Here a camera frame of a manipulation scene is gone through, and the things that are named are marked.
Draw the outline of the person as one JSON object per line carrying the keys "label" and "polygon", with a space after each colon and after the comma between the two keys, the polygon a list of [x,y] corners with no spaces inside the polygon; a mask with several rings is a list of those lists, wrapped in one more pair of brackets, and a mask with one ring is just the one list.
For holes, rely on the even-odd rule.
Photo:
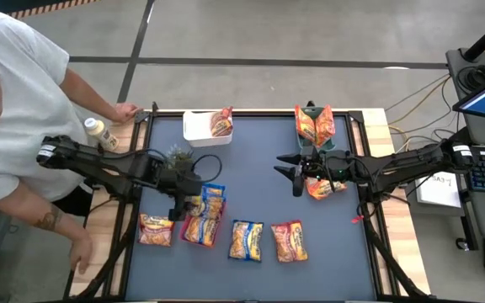
{"label": "person", "polygon": [[68,63],[59,45],[0,13],[0,212],[72,242],[89,236],[74,218],[89,212],[91,195],[81,175],[44,168],[37,153],[45,136],[87,143],[77,106],[110,120],[114,105]]}

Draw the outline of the teal plastic bin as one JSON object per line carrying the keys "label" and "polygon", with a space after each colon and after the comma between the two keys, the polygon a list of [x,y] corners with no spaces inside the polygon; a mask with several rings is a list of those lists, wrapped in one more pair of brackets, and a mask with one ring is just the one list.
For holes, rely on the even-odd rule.
{"label": "teal plastic bin", "polygon": [[[312,118],[312,120],[315,123],[315,119],[320,115],[323,107],[309,106],[309,107],[302,107],[302,109],[304,110],[304,112],[306,114],[308,114]],[[334,147],[335,147],[335,144],[333,143],[333,137],[329,141],[327,141],[323,146],[319,147],[319,146],[316,146],[316,140],[315,140],[315,143],[312,144],[310,141],[305,140],[304,138],[299,136],[297,131],[296,131],[296,134],[297,134],[297,138],[298,138],[298,142],[299,142],[300,147],[314,146],[318,151],[326,151],[326,152],[334,149]]]}

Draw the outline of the small green artificial plant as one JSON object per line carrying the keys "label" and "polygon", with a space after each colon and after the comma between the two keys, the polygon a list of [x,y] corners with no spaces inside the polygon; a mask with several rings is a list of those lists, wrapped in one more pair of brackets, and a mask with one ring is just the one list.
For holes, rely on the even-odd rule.
{"label": "small green artificial plant", "polygon": [[185,163],[192,164],[194,162],[193,151],[174,144],[168,149],[167,159],[169,168],[179,168]]}

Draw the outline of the cream bottle with white cap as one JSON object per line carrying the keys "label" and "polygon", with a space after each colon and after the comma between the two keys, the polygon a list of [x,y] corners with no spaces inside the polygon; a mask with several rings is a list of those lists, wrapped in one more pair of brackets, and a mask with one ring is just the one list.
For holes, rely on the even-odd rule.
{"label": "cream bottle with white cap", "polygon": [[119,145],[119,140],[109,131],[101,120],[87,118],[83,122],[86,132],[95,138],[107,151],[114,152]]}

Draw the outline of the pink plastic bin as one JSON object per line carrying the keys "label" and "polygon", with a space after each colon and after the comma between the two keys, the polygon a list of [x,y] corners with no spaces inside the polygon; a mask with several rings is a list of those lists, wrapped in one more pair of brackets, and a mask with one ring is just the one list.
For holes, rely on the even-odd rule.
{"label": "pink plastic bin", "polygon": [[192,200],[180,232],[181,239],[202,247],[213,247],[225,203],[224,197]]}

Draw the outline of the person's left hand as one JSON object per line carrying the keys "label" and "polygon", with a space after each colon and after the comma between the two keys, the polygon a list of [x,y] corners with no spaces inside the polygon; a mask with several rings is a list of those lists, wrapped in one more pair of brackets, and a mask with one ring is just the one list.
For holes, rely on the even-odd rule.
{"label": "person's left hand", "polygon": [[117,124],[124,124],[132,120],[135,115],[141,111],[141,108],[129,103],[117,103],[114,106],[114,113],[109,118]]}

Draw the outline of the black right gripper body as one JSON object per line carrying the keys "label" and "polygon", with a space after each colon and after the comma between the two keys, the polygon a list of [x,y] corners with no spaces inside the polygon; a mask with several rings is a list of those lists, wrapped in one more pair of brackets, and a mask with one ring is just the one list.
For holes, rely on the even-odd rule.
{"label": "black right gripper body", "polygon": [[345,183],[349,176],[351,164],[343,151],[318,151],[313,146],[305,146],[298,153],[301,155],[300,179],[292,181],[292,193],[299,197],[306,190],[307,178],[327,179],[330,182]]}

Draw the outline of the person's right hand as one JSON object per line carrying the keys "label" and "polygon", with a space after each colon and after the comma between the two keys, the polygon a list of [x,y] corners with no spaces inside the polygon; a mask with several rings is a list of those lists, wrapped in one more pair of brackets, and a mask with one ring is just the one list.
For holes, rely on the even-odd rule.
{"label": "person's right hand", "polygon": [[77,270],[80,274],[84,274],[88,269],[92,253],[93,242],[90,236],[73,240],[69,255],[71,269]]}

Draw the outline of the person's hand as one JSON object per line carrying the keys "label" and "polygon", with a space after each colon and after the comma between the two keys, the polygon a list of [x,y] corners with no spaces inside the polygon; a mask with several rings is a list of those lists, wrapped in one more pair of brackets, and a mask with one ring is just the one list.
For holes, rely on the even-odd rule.
{"label": "person's hand", "polygon": [[84,274],[88,269],[92,253],[93,242],[90,236],[73,240],[69,255],[71,269],[77,270],[80,274]]}
{"label": "person's hand", "polygon": [[129,103],[117,103],[114,106],[114,113],[109,118],[117,124],[124,124],[132,120],[135,115],[141,111],[141,108]]}

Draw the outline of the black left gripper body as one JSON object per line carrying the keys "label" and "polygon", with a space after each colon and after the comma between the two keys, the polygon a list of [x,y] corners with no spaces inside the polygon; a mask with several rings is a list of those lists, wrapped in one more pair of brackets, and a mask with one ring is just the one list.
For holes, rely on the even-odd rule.
{"label": "black left gripper body", "polygon": [[174,207],[168,211],[170,221],[182,221],[185,219],[190,196],[201,193],[203,181],[190,167],[165,168],[160,172],[157,190],[174,199]]}

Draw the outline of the white labelled paper box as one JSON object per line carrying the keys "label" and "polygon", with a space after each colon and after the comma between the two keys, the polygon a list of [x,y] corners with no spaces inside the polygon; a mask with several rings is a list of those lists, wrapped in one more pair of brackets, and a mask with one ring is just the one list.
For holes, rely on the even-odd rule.
{"label": "white labelled paper box", "polygon": [[435,173],[415,181],[415,193],[420,203],[461,208],[457,178],[454,173]]}

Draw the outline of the blue-grey table mat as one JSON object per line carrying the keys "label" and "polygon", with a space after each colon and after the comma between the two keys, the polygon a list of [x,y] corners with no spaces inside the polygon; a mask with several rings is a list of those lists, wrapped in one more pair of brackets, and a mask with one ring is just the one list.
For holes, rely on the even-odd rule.
{"label": "blue-grey table mat", "polygon": [[[237,117],[231,143],[197,148],[197,173],[226,187],[216,243],[202,247],[174,235],[170,247],[136,244],[128,300],[371,300],[375,296],[365,233],[353,224],[357,188],[317,200],[296,197],[274,170],[277,156],[299,149],[291,117]],[[228,257],[234,220],[264,223],[262,261]],[[271,225],[302,222],[308,259],[281,263]]]}

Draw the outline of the red Maruchan noodle pack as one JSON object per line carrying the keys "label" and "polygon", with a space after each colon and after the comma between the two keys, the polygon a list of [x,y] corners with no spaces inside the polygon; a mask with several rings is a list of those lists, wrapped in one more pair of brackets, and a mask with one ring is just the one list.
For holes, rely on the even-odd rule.
{"label": "red Maruchan noodle pack", "polygon": [[174,226],[175,223],[166,216],[140,214],[138,242],[170,247]]}
{"label": "red Maruchan noodle pack", "polygon": [[210,129],[213,137],[229,136],[232,133],[233,107],[225,107],[211,116]]}
{"label": "red Maruchan noodle pack", "polygon": [[281,263],[306,261],[302,222],[300,220],[272,224],[277,259]]}

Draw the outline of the orange Maruchan noodle pack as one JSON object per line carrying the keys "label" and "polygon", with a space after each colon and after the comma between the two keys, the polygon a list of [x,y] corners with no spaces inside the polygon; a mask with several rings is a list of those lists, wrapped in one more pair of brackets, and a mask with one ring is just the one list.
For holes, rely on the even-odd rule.
{"label": "orange Maruchan noodle pack", "polygon": [[305,180],[307,192],[317,200],[325,199],[330,194],[347,189],[346,183],[330,182],[327,179],[307,178]]}
{"label": "orange Maruchan noodle pack", "polygon": [[335,135],[333,111],[327,104],[323,107],[320,115],[315,119],[316,146],[323,146]]}
{"label": "orange Maruchan noodle pack", "polygon": [[295,118],[298,135],[314,144],[316,140],[315,123],[300,105],[295,106]]}

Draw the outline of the white plastic bin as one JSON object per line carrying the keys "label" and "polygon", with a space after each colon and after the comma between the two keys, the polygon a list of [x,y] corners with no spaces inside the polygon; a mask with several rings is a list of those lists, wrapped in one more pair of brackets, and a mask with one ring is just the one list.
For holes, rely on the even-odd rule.
{"label": "white plastic bin", "polygon": [[214,112],[197,113],[184,111],[183,133],[184,139],[192,147],[222,146],[232,141],[232,134],[214,137],[211,134],[210,122]]}

